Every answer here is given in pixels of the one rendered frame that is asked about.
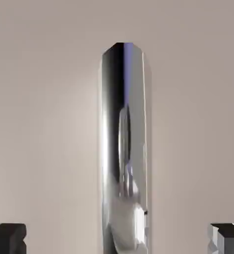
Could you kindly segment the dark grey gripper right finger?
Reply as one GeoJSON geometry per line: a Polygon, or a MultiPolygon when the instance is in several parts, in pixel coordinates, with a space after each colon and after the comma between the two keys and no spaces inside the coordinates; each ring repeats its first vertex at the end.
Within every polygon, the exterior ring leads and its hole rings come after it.
{"type": "Polygon", "coordinates": [[[208,226],[207,254],[234,254],[234,223],[211,223],[208,226]]]}

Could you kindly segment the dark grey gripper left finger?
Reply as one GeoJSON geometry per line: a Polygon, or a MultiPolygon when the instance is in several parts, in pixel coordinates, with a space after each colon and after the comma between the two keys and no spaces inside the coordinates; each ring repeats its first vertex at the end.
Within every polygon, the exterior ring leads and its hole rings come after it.
{"type": "Polygon", "coordinates": [[[24,223],[0,223],[0,254],[27,254],[24,223]]]}

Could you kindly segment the beige drawer front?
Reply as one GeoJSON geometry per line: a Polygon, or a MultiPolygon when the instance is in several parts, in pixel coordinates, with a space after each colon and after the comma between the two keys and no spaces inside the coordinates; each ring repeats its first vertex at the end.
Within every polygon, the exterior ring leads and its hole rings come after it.
{"type": "Polygon", "coordinates": [[[234,0],[0,0],[0,222],[28,254],[97,254],[97,79],[131,41],[152,72],[153,254],[234,222],[234,0]]]}

